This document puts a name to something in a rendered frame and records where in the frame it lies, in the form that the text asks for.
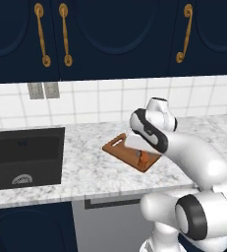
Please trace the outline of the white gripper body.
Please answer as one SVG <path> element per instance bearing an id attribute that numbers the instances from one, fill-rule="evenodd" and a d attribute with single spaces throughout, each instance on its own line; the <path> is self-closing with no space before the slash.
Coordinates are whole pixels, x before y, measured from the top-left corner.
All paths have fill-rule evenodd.
<path id="1" fill-rule="evenodd" d="M 152 147 L 142 136 L 134 133 L 131 129 L 127 131 L 125 146 L 138 151 L 145 151 L 151 154 L 159 155 L 159 151 Z"/>

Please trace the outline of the brown wooden cutting board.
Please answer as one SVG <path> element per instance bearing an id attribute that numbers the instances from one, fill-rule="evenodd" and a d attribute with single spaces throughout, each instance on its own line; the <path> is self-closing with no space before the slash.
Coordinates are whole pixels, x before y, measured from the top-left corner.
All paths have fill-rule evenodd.
<path id="1" fill-rule="evenodd" d="M 136 149 L 125 146 L 126 138 L 126 134 L 122 133 L 105 144 L 102 150 L 142 173 L 147 172 L 160 159 L 160 155 L 142 151 L 141 157 L 137 157 Z"/>

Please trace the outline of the grey dishwasher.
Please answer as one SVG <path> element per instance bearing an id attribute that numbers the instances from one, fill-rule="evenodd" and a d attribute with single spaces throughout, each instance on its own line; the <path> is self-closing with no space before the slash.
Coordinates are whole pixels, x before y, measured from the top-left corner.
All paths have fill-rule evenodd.
<path id="1" fill-rule="evenodd" d="M 90 199 L 93 203 L 141 199 L 142 194 Z M 79 252 L 139 252 L 153 223 L 142 216 L 140 203 L 85 209 L 85 200 L 72 203 Z"/>

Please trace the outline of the black sink basin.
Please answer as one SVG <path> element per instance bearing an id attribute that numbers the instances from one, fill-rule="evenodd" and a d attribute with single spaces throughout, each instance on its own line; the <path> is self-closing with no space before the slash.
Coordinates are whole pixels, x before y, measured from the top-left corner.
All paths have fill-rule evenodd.
<path id="1" fill-rule="evenodd" d="M 65 128 L 0 131 L 0 190 L 61 183 Z"/>

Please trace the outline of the navy base cupboard door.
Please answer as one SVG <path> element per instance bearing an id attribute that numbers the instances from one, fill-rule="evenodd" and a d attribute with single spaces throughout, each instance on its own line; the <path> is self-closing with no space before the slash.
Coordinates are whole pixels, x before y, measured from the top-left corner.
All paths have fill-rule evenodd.
<path id="1" fill-rule="evenodd" d="M 78 252 L 72 205 L 0 209 L 0 252 Z"/>

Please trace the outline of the grey wall socket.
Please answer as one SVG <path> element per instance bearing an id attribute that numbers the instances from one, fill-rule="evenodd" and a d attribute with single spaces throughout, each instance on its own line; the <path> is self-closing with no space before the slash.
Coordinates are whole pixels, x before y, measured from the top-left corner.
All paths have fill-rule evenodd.
<path id="1" fill-rule="evenodd" d="M 28 94 L 30 99 L 44 99 L 42 83 L 28 83 Z"/>
<path id="2" fill-rule="evenodd" d="M 59 86 L 57 82 L 45 82 L 44 83 L 45 96 L 47 98 L 59 98 Z"/>

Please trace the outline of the navy wall cupboard door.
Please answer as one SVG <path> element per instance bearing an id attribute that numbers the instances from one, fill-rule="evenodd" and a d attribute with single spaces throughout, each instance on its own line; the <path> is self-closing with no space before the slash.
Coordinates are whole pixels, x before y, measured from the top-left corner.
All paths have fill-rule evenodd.
<path id="1" fill-rule="evenodd" d="M 64 63 L 62 18 L 71 67 Z M 168 75 L 178 0 L 51 0 L 60 79 L 154 78 Z"/>
<path id="2" fill-rule="evenodd" d="M 184 7 L 193 5 L 193 22 L 186 57 L 183 50 L 188 20 Z M 227 75 L 227 0 L 179 0 L 169 74 L 171 77 Z"/>
<path id="3" fill-rule="evenodd" d="M 51 59 L 42 64 L 34 5 L 43 6 L 41 18 L 45 51 Z M 59 79 L 58 58 L 50 0 L 0 0 L 0 84 L 35 83 Z"/>

